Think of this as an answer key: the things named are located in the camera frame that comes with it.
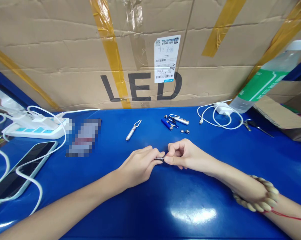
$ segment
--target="shipping label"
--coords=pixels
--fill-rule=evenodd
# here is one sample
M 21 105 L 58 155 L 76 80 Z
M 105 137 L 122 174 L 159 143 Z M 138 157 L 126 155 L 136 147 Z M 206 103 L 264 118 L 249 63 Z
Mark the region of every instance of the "shipping label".
M 155 83 L 173 82 L 180 35 L 157 38 L 154 43 Z

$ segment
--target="brown packing tape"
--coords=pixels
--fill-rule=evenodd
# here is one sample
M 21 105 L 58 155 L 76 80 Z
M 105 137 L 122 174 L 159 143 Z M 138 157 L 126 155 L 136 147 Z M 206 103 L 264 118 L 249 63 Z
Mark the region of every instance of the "brown packing tape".
M 146 43 L 142 38 L 143 32 L 143 10 L 141 0 L 126 0 L 126 17 L 129 26 L 129 35 L 131 47 L 133 50 L 136 69 L 148 68 L 148 60 L 146 54 Z
M 246 0 L 227 0 L 211 31 L 202 56 L 214 57 L 229 28 L 234 23 Z
M 293 39 L 293 37 L 301 30 L 301 0 L 298 1 L 296 6 L 290 12 L 283 25 L 280 27 L 269 48 L 254 66 L 248 78 L 244 82 L 241 89 L 252 79 L 252 77 L 260 70 L 260 68 L 273 58 L 275 58 L 284 47 Z
M 123 108 L 131 108 L 108 2 L 107 0 L 90 0 L 90 4 L 121 104 Z
M 22 80 L 28 83 L 36 92 L 38 92 L 52 108 L 59 112 L 62 111 L 57 103 L 55 103 L 47 93 L 45 93 L 23 70 L 20 69 L 16 63 L 14 63 L 13 60 L 6 56 L 2 51 L 0 51 L 0 61 Z

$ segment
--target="red string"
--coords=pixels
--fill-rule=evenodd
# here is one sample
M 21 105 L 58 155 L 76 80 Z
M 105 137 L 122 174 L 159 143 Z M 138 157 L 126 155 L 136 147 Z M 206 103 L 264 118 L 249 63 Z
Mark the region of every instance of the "red string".
M 275 210 L 273 209 L 273 207 L 271 207 L 271 212 L 273 212 L 273 213 L 275 213 L 276 215 L 281 216 L 281 217 L 288 217 L 288 218 L 292 218 L 292 219 L 296 219 L 296 220 L 300 220 L 300 221 L 301 221 L 301 218 L 292 217 L 292 216 L 287 216 L 287 215 L 285 215 L 285 214 L 282 214 L 282 213 L 280 213 L 280 212 L 275 211 Z
M 276 212 L 275 210 L 271 210 L 273 213 L 275 213 L 276 215 L 278 215 L 278 216 L 282 216 L 282 217 L 288 217 L 288 218 L 293 218 L 293 219 L 296 219 L 296 220 L 300 220 L 301 221 L 301 218 L 297 218 L 297 217 L 292 217 L 292 216 L 287 216 L 287 215 L 285 215 L 285 214 L 282 214 L 282 213 L 280 213 L 280 212 Z

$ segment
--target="green label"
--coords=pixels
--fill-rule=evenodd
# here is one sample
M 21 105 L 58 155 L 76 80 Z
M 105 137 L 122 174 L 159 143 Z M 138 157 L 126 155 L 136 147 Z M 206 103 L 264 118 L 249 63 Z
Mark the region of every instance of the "green label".
M 257 102 L 288 73 L 260 69 L 238 96 L 246 101 Z

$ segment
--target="hand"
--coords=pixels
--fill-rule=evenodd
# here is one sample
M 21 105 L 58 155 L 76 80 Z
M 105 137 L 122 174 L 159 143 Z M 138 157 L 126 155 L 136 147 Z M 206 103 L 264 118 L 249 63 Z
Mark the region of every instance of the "hand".
M 168 153 L 164 161 L 177 165 L 181 170 L 190 168 L 213 176 L 222 162 L 205 153 L 188 139 L 168 144 Z
M 154 160 L 156 157 L 163 157 L 165 152 L 159 152 L 152 146 L 133 151 L 124 163 L 116 170 L 127 184 L 127 188 L 134 187 L 147 181 L 154 166 L 163 163 Z

